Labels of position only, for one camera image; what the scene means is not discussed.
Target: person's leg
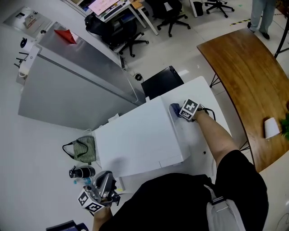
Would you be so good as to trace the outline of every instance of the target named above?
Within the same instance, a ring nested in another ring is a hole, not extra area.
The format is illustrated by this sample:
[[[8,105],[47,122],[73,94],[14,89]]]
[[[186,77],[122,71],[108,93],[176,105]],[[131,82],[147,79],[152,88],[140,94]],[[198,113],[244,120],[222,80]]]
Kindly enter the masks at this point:
[[[265,8],[266,0],[253,0],[252,4],[252,13],[251,13],[251,27],[250,30],[255,32],[259,21],[263,12],[263,9]]]
[[[261,26],[259,29],[261,33],[266,33],[266,34],[268,33],[268,28],[273,21],[275,7],[276,7],[276,0],[267,0],[266,6],[263,12]]]

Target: chair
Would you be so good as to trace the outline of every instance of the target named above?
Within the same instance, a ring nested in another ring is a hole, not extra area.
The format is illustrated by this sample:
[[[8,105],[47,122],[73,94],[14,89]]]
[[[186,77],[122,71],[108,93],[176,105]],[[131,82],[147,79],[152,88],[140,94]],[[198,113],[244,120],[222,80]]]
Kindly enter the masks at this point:
[[[132,46],[144,42],[148,44],[149,41],[136,40],[139,35],[143,36],[144,33],[136,34],[137,26],[134,20],[130,20],[127,23],[123,23],[121,19],[118,21],[121,26],[115,29],[111,23],[101,21],[92,13],[85,18],[85,25],[88,32],[99,35],[109,45],[110,49],[116,48],[125,42],[126,44],[119,51],[119,54],[122,55],[123,50],[129,47],[131,57],[135,57],[132,53]]]
[[[179,21],[180,18],[188,18],[185,14],[179,15],[182,9],[182,4],[179,0],[145,0],[153,9],[153,17],[164,19],[164,21],[157,26],[158,30],[161,30],[162,26],[168,25],[168,36],[172,37],[171,31],[173,24],[180,24],[187,26],[191,29],[190,25]]]
[[[224,8],[229,8],[231,9],[233,12],[235,11],[233,9],[233,7],[230,7],[230,6],[226,6],[226,5],[223,5],[224,2],[225,4],[227,4],[228,2],[225,2],[225,1],[222,1],[222,0],[209,0],[209,2],[205,2],[205,6],[208,6],[208,5],[212,5],[210,8],[207,9],[207,14],[210,14],[210,10],[211,9],[214,9],[214,8],[218,8],[220,9],[223,14],[225,15],[225,18],[227,18],[228,16],[226,15],[225,11],[222,9],[222,7]]]

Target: water bottle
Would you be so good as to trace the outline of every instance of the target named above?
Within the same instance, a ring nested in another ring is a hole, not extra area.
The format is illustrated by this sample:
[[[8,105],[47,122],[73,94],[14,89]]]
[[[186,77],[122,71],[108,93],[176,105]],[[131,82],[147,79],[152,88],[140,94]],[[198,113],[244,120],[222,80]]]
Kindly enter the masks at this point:
[[[73,181],[73,183],[76,184],[82,184],[82,185],[91,185],[93,182],[93,179],[91,177],[86,178],[78,178]]]

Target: wooden table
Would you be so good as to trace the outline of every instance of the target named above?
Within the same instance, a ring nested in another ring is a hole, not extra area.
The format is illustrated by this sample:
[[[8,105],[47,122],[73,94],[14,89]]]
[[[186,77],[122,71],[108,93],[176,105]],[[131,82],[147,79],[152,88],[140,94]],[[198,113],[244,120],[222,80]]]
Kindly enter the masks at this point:
[[[281,134],[264,138],[264,120],[285,118],[289,80],[265,45],[247,28],[197,46],[234,104],[258,172],[289,150]]]

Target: yellow tape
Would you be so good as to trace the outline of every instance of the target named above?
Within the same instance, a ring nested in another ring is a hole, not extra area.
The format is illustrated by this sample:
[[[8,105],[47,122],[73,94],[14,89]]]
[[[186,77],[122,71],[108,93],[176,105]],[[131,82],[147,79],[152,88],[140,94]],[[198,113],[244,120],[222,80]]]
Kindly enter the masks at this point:
[[[230,26],[233,26],[233,25],[236,25],[236,24],[239,24],[239,23],[250,22],[250,21],[251,21],[251,19],[249,18],[249,19],[246,19],[246,20],[243,20],[243,21],[240,21],[240,22],[232,23],[232,24],[230,24]]]

